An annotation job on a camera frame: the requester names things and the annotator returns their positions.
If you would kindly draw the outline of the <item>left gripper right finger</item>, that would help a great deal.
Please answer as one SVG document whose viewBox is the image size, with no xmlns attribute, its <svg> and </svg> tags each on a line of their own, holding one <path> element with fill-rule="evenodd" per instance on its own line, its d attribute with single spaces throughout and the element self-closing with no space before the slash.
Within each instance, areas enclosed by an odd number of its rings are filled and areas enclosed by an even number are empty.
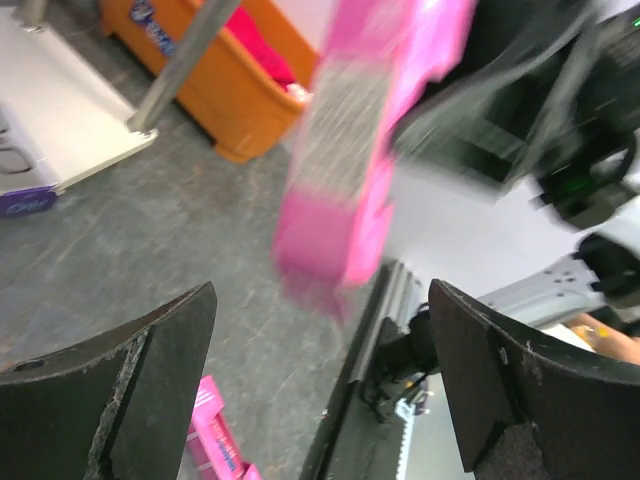
<svg viewBox="0 0 640 480">
<path fill-rule="evenodd" d="M 636 479 L 639 368 L 441 280 L 430 319 L 463 468 L 478 479 Z"/>
</svg>

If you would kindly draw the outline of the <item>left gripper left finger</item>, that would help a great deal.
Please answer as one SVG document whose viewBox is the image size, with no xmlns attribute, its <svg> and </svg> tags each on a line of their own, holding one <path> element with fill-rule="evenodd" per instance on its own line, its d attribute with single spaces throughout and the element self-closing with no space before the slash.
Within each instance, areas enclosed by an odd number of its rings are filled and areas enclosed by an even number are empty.
<svg viewBox="0 0 640 480">
<path fill-rule="evenodd" d="M 216 310 L 205 283 L 2 372 L 2 478 L 176 478 Z"/>
</svg>

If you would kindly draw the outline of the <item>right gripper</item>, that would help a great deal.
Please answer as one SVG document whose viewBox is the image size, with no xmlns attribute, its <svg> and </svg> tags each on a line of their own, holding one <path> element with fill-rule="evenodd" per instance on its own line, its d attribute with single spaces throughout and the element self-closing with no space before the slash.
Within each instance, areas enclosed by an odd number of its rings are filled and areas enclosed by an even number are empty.
<svg viewBox="0 0 640 480">
<path fill-rule="evenodd" d="M 490 190 L 531 174 L 594 63 L 594 1 L 480 1 L 460 63 L 397 121 L 392 151 Z"/>
</svg>

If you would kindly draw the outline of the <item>pink box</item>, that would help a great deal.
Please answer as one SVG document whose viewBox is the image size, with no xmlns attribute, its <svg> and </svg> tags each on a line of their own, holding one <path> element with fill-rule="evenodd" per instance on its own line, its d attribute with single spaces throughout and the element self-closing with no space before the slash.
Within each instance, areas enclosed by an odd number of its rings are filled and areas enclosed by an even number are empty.
<svg viewBox="0 0 640 480">
<path fill-rule="evenodd" d="M 248 462 L 223 414 L 225 403 L 212 376 L 200 380 L 186 445 L 200 479 L 261 480 Z"/>
<path fill-rule="evenodd" d="M 273 241 L 284 292 L 337 319 L 393 216 L 396 122 L 460 61 L 472 1 L 339 1 L 298 125 Z"/>
</svg>

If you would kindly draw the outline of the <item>white RiO toothpaste box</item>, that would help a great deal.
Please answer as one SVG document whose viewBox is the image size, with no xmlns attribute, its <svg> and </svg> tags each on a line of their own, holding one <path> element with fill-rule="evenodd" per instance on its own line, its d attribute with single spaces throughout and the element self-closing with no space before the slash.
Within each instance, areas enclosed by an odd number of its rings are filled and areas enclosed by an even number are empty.
<svg viewBox="0 0 640 480">
<path fill-rule="evenodd" d="M 17 218 L 53 207 L 59 180 L 15 112 L 1 104 L 1 217 Z"/>
</svg>

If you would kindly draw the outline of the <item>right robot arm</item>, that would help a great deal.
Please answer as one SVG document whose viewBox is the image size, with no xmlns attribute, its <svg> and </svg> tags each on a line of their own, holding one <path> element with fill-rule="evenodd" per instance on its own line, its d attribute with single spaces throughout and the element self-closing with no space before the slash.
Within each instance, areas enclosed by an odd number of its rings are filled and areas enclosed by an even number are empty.
<svg viewBox="0 0 640 480">
<path fill-rule="evenodd" d="M 577 249 L 487 294 L 544 329 L 639 303 L 639 8 L 481 1 L 460 63 L 395 124 L 392 150 L 495 193 L 523 178 L 581 231 Z"/>
</svg>

